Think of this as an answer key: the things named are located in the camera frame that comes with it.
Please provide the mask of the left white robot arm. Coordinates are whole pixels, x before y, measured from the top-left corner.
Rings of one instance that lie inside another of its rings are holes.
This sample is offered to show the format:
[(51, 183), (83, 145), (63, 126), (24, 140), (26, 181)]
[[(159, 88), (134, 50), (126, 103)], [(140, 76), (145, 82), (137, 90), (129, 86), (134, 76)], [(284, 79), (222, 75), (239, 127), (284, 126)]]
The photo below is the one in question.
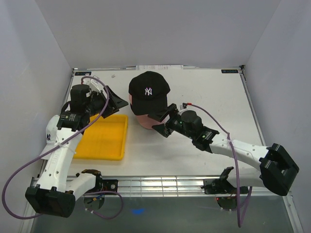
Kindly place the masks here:
[(36, 185), (27, 188), (25, 193), (36, 213), (69, 217), (81, 196), (103, 190), (98, 170), (85, 169), (71, 182), (67, 181), (67, 176), (90, 118), (107, 118), (128, 105), (108, 86), (105, 90), (106, 96), (91, 84), (74, 85), (70, 90), (70, 101), (63, 106), (59, 116), (50, 120), (47, 149), (44, 150), (49, 155), (48, 162)]

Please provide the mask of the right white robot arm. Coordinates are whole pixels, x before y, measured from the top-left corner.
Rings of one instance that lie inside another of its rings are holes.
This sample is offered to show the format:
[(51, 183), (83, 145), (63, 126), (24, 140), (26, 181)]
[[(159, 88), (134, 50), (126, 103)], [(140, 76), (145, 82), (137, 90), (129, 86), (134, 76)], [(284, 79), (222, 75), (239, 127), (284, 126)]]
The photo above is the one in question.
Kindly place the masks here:
[(299, 173), (299, 167), (286, 149), (277, 143), (272, 146), (258, 146), (239, 140), (229, 139), (227, 134), (204, 126), (202, 119), (193, 110), (178, 111), (175, 104), (165, 110), (149, 114), (148, 117), (159, 122), (152, 128), (164, 137), (173, 132), (191, 139), (192, 144), (201, 151), (237, 159), (259, 171), (263, 186), (279, 196), (285, 196)]

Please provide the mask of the black NY baseball cap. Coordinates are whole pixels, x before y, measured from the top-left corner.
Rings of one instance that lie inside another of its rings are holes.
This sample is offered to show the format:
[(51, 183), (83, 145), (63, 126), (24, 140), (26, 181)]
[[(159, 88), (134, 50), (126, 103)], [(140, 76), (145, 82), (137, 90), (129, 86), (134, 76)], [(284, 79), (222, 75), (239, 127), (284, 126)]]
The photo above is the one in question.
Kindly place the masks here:
[(141, 116), (164, 110), (170, 90), (169, 84), (161, 74), (153, 71), (139, 74), (129, 83), (132, 112)]

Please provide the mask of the pink baseball cap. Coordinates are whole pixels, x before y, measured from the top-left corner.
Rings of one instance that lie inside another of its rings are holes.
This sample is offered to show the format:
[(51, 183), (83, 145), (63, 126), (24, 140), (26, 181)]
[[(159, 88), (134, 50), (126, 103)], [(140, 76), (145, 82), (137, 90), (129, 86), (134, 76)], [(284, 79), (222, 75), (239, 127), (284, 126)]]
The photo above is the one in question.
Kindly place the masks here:
[(135, 115), (138, 123), (145, 129), (152, 130), (154, 125), (161, 124), (160, 122), (148, 117), (149, 114), (163, 110), (167, 107), (167, 95), (162, 95), (157, 98), (139, 100), (129, 94), (130, 107)]

